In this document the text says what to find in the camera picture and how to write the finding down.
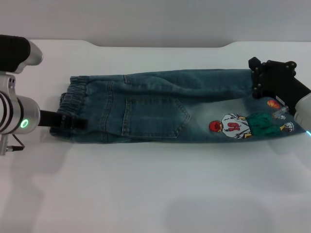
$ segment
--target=basketball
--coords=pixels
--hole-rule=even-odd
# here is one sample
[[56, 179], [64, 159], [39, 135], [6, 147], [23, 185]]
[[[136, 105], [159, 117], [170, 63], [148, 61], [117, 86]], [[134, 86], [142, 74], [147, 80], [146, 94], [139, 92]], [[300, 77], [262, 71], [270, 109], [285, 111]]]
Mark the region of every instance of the basketball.
[[268, 100], [267, 104], [268, 104], [268, 106], [270, 108], [275, 108], [275, 109], [279, 109], [280, 108], [279, 103], [276, 102], [275, 100]]

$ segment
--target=white table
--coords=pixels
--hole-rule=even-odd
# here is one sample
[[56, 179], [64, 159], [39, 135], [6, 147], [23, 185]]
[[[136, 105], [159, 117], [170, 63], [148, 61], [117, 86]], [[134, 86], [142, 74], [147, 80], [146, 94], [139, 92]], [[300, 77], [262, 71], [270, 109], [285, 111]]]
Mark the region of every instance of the white table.
[[[55, 111], [72, 75], [248, 68], [297, 62], [311, 87], [311, 43], [223, 48], [103, 48], [34, 40], [43, 62], [17, 94]], [[311, 138], [233, 144], [72, 144], [37, 128], [24, 152], [0, 158], [0, 233], [309, 233]]]

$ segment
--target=white jersey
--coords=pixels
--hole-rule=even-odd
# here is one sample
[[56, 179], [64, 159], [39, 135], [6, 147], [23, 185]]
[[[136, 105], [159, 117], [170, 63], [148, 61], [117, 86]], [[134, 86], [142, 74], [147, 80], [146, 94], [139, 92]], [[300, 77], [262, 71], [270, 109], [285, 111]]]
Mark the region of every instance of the white jersey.
[[245, 118], [239, 118], [238, 114], [230, 113], [222, 119], [223, 133], [228, 137], [237, 139], [245, 138], [245, 134], [251, 133]]

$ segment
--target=blue denim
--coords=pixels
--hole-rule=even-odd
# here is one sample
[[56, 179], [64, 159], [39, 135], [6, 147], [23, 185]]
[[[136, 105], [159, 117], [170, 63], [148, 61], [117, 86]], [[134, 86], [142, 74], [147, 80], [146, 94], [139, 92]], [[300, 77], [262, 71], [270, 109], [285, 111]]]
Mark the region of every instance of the blue denim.
[[252, 98], [250, 70], [208, 69], [71, 77], [58, 112], [86, 130], [51, 128], [82, 143], [241, 142], [302, 133], [293, 117], [273, 118], [271, 98]]

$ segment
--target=red number print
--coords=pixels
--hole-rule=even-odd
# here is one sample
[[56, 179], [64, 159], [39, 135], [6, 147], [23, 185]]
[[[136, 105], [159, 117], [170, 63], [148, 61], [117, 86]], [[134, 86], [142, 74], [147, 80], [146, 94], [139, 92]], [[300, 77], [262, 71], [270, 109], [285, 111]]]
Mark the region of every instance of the red number print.
[[228, 123], [229, 131], [240, 130], [238, 123]]

